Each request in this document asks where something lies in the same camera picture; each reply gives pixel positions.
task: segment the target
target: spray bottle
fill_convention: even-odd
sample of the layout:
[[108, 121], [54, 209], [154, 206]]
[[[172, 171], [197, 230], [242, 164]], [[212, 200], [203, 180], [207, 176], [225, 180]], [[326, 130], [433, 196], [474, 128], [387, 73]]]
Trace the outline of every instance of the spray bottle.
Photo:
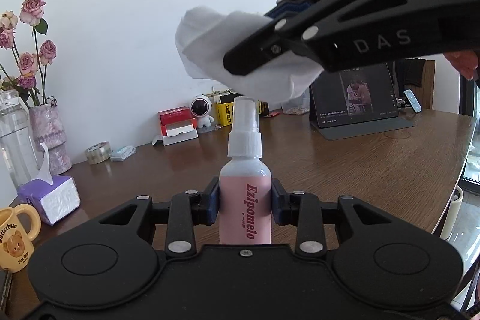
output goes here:
[[220, 171], [220, 244], [270, 244], [272, 175], [259, 160], [257, 102], [237, 97], [228, 157]]

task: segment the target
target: wooden table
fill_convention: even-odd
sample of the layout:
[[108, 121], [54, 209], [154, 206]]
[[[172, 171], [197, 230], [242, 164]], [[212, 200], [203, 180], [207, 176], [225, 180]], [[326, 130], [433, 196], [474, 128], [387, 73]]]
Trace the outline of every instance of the wooden table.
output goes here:
[[[263, 160], [287, 191], [305, 190], [329, 202], [351, 194], [432, 232], [462, 172], [474, 122], [433, 110], [406, 117], [417, 126], [336, 141], [310, 127], [307, 115], [261, 119]], [[202, 190], [228, 161], [229, 131], [225, 127], [167, 147], [145, 145], [125, 162], [74, 165], [67, 174], [75, 178], [80, 209], [54, 227], [43, 226], [35, 245], [137, 195], [160, 202], [181, 191]], [[163, 248], [165, 231], [157, 227], [155, 248]], [[295, 233], [294, 227], [275, 226], [273, 242], [294, 244]], [[333, 229], [326, 233], [329, 248], [335, 247]], [[195, 234], [198, 244], [218, 242], [217, 224], [195, 227]], [[26, 269], [13, 279], [7, 313], [18, 319], [38, 300]]]

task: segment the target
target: tablet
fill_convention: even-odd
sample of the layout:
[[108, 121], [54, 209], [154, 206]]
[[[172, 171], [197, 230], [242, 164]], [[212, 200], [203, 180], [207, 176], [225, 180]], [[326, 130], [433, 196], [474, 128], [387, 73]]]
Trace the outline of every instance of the tablet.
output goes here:
[[385, 63], [335, 73], [324, 71], [311, 85], [311, 93], [320, 128], [398, 116]]

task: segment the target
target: purple tissue box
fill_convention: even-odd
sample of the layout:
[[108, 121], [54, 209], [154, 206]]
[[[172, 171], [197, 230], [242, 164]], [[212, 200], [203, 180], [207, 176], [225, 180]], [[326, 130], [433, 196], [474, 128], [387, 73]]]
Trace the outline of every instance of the purple tissue box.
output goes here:
[[19, 199], [37, 209], [43, 222], [53, 225], [80, 206], [71, 176], [53, 175], [53, 185], [33, 179], [18, 189]]

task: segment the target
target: finger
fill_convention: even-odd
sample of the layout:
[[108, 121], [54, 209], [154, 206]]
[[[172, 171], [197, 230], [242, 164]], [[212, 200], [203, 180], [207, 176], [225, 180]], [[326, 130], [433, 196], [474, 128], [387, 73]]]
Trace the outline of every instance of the finger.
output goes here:
[[462, 68], [477, 69], [479, 58], [474, 51], [450, 52], [444, 54], [447, 60]]
[[475, 75], [475, 70], [471, 68], [460, 68], [457, 69], [457, 71], [460, 72], [460, 75], [464, 76], [467, 80], [472, 80]]

